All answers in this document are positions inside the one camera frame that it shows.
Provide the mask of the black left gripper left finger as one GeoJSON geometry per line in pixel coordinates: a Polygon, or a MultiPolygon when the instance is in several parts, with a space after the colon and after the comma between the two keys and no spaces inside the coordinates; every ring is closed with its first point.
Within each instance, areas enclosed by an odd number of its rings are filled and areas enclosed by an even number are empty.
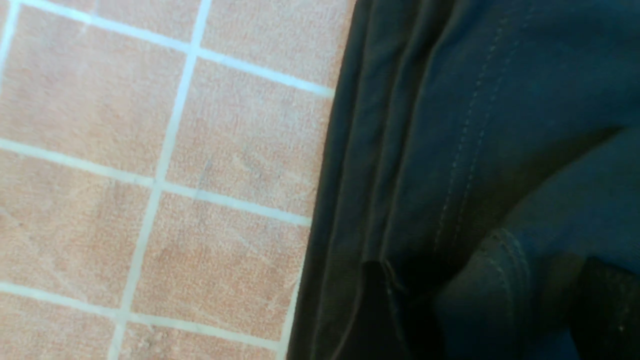
{"type": "Polygon", "coordinates": [[[407,351],[398,335],[393,295],[379,262],[362,267],[355,313],[334,360],[406,360],[407,351]]]}

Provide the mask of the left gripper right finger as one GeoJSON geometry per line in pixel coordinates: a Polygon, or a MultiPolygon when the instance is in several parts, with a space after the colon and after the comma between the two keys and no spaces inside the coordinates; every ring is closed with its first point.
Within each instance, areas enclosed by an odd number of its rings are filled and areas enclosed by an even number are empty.
{"type": "Polygon", "coordinates": [[[570,307],[570,333],[582,360],[638,360],[639,276],[589,258],[570,307]]]}

